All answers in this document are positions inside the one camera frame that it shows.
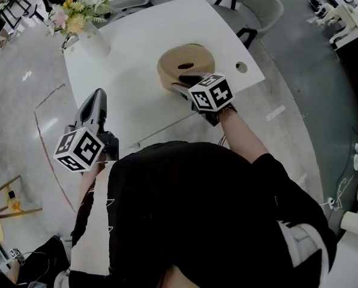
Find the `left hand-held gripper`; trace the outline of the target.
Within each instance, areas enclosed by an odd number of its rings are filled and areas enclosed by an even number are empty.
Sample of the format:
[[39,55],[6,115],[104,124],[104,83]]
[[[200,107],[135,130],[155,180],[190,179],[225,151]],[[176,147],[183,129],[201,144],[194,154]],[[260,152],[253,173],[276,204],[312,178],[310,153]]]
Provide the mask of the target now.
[[119,159],[119,140],[111,132],[94,134],[88,127],[98,123],[104,131],[107,118],[107,94],[103,89],[95,90],[80,106],[74,126],[81,127],[63,134],[56,145],[53,159],[70,172],[90,171],[101,154],[106,160]]

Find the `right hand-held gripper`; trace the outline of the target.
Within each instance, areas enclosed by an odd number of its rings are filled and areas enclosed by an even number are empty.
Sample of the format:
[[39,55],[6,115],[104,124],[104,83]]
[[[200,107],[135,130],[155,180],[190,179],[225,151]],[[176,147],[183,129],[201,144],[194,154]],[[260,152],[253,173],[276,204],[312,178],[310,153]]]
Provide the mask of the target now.
[[191,100],[191,109],[201,115],[212,126],[219,123],[219,115],[227,109],[236,112],[232,101],[234,93],[221,73],[185,73],[179,76],[184,84],[172,83],[172,89],[184,99]]

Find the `person's left forearm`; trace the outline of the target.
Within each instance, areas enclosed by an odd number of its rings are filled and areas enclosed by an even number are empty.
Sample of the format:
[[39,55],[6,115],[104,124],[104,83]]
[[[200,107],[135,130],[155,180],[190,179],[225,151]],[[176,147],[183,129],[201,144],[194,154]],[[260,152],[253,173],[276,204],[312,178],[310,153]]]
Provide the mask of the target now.
[[109,165],[106,161],[95,163],[90,171],[83,172],[82,180],[79,187],[79,196],[77,201],[76,220],[81,206],[86,200],[89,193],[95,190],[95,186],[106,188],[109,178]]

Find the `person's right forearm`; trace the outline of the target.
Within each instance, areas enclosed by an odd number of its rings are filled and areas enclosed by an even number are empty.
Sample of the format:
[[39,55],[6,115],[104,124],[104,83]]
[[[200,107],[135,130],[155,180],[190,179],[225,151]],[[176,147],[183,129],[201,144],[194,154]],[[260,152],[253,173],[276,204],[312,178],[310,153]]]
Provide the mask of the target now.
[[250,163],[269,153],[260,139],[233,109],[222,112],[219,115],[219,122],[230,149]]

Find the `white table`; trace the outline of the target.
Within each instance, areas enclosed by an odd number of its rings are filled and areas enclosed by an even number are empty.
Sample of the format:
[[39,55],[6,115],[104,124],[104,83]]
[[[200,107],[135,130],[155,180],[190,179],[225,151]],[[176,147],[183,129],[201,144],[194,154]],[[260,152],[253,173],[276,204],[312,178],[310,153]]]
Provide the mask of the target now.
[[[234,93],[263,81],[264,75],[223,18],[207,0],[175,0],[146,8],[100,30],[110,45],[105,58],[89,55],[76,42],[64,52],[77,105],[96,89],[107,94],[105,129],[125,150],[192,115],[190,103],[163,88],[157,63],[163,53],[200,44],[213,55]],[[237,71],[244,62],[248,72]]]

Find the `white vase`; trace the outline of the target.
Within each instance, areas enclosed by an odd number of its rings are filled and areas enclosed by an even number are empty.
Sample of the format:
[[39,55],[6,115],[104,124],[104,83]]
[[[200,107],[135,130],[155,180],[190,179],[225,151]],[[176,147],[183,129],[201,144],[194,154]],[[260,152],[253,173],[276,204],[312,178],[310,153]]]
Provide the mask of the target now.
[[88,22],[84,29],[77,33],[77,36],[89,55],[99,58],[105,58],[109,55],[110,45],[92,22]]

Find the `grey chair behind table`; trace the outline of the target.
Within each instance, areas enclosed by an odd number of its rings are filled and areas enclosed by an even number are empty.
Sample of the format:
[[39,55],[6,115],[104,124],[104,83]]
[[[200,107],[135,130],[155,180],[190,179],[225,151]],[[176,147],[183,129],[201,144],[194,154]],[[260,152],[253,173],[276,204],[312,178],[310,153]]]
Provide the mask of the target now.
[[216,0],[212,7],[246,49],[265,36],[284,13],[280,0]]

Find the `yellow perfume bottle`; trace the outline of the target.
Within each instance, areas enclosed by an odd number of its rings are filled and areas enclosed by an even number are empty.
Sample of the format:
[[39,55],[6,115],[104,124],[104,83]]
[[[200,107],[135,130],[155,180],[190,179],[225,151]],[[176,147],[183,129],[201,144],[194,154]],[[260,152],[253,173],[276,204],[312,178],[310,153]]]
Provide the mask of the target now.
[[12,212],[22,211],[20,199],[16,196],[14,190],[8,191],[7,206]]

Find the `person's black white top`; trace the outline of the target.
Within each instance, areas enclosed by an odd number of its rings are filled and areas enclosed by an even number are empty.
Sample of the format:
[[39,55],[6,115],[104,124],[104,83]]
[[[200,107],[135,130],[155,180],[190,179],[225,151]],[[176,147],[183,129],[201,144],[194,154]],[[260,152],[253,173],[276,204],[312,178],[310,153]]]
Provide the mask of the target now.
[[270,154],[149,146],[109,166],[73,231],[70,288],[156,288],[175,266],[199,288],[318,288],[336,236]]

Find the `cream ornate table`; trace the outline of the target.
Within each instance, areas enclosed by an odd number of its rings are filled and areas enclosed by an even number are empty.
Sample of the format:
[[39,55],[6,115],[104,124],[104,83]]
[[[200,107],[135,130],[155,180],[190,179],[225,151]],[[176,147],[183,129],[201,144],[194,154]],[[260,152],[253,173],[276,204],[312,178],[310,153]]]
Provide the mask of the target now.
[[330,40],[330,44],[334,44],[335,41],[346,37],[355,29],[358,29],[358,13],[351,5],[339,5],[333,7],[329,3],[325,3],[320,6],[315,14],[319,14],[322,10],[325,11],[322,19],[317,19],[315,22],[318,26],[327,23],[331,25],[341,19],[345,26],[343,30],[337,32]]

